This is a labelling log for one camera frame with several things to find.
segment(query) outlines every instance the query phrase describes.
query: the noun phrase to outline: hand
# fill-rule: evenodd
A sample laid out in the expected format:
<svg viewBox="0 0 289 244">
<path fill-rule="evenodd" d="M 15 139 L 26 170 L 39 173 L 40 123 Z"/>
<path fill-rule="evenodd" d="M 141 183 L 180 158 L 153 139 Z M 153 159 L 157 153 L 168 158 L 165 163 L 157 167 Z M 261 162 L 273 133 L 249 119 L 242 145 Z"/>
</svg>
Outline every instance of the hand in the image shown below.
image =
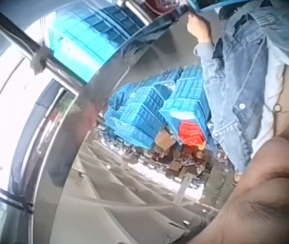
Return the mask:
<svg viewBox="0 0 289 244">
<path fill-rule="evenodd" d="M 199 43 L 212 43 L 210 24 L 204 18 L 189 14 L 187 30 Z"/>
</svg>

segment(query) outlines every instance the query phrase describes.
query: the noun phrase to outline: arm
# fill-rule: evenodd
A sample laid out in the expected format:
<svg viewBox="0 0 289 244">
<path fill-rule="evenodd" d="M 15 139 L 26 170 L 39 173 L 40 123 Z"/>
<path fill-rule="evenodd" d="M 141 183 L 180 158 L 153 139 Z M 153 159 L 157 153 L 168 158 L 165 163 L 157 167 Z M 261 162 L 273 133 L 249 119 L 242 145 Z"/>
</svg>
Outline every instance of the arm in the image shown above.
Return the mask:
<svg viewBox="0 0 289 244">
<path fill-rule="evenodd" d="M 211 107 L 213 117 L 218 117 L 221 100 L 221 86 L 224 84 L 224 62 L 222 58 L 222 42 L 214 47 L 210 24 L 200 16 L 188 16 L 187 29 L 198 41 L 194 54 L 201 58 L 204 89 Z"/>
</svg>

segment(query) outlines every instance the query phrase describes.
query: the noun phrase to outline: skin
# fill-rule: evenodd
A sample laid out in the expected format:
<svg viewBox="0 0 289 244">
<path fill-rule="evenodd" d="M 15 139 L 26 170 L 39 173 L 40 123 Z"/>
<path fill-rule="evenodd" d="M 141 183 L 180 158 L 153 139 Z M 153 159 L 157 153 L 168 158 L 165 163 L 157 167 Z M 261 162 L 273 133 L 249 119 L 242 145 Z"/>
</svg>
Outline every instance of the skin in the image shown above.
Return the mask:
<svg viewBox="0 0 289 244">
<path fill-rule="evenodd" d="M 212 43 L 209 24 L 189 15 L 187 28 L 199 43 Z M 278 204 L 280 218 L 261 216 L 250 202 Z M 250 162 L 218 216 L 190 243 L 289 243 L 289 136 L 267 142 Z"/>
</svg>

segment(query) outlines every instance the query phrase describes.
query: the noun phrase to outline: stack of crates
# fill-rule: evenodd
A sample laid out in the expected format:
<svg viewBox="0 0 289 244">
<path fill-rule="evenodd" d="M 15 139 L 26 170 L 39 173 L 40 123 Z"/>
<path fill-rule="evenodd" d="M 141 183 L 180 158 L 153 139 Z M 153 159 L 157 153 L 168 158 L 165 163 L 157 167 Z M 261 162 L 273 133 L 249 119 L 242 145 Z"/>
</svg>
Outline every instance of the stack of crates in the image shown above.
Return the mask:
<svg viewBox="0 0 289 244">
<path fill-rule="evenodd" d="M 108 99 L 109 107 L 117 110 L 120 106 L 125 106 L 134 91 L 135 85 L 130 83 L 125 84 Z"/>
<path fill-rule="evenodd" d="M 120 118 L 124 110 L 125 110 L 125 106 L 119 107 L 118 110 L 114 110 L 113 108 L 108 107 L 108 109 L 106 110 L 104 114 L 104 119 L 105 119 L 104 124 L 108 128 L 115 131 L 121 125 Z"/>
<path fill-rule="evenodd" d="M 199 125 L 205 141 L 208 139 L 210 108 L 203 82 L 201 66 L 185 68 L 177 80 L 176 89 L 160 109 L 169 129 L 177 137 L 182 120 L 191 120 Z"/>
<path fill-rule="evenodd" d="M 159 75 L 150 76 L 147 79 L 138 83 L 137 87 L 146 87 L 163 84 L 167 87 L 175 86 L 176 81 L 179 79 L 182 73 L 181 68 L 173 70 L 165 70 Z"/>
<path fill-rule="evenodd" d="M 159 109 L 171 91 L 164 85 L 142 87 L 123 112 L 115 134 L 126 142 L 150 149 L 165 120 Z"/>
</svg>

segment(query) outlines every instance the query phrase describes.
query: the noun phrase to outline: denim jacket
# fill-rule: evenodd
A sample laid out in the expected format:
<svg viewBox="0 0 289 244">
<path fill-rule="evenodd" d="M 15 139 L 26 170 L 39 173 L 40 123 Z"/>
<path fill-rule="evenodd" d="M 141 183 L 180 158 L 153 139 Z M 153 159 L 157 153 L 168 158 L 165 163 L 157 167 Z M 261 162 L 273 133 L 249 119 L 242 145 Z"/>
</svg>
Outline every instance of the denim jacket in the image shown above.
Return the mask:
<svg viewBox="0 0 289 244">
<path fill-rule="evenodd" d="M 242 172 L 251 160 L 252 140 L 261 124 L 267 41 L 281 48 L 289 59 L 286 18 L 289 4 L 284 0 L 251 1 L 226 21 L 214 50 L 209 44 L 198 44 L 194 50 L 201 56 L 213 137 Z"/>
</svg>

